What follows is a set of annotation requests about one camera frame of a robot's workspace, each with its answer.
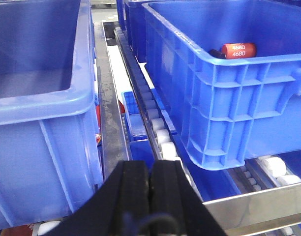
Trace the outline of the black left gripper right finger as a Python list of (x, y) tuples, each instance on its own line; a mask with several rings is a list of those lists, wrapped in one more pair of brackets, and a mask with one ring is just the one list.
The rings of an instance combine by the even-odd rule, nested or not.
[(150, 211), (167, 213), (182, 236), (225, 236), (191, 187), (179, 161), (156, 161), (150, 176)]

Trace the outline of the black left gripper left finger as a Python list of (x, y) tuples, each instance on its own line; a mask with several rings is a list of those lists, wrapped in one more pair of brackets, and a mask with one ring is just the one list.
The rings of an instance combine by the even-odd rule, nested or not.
[(144, 236), (149, 214), (149, 172), (144, 161), (119, 162), (100, 189), (48, 236)]

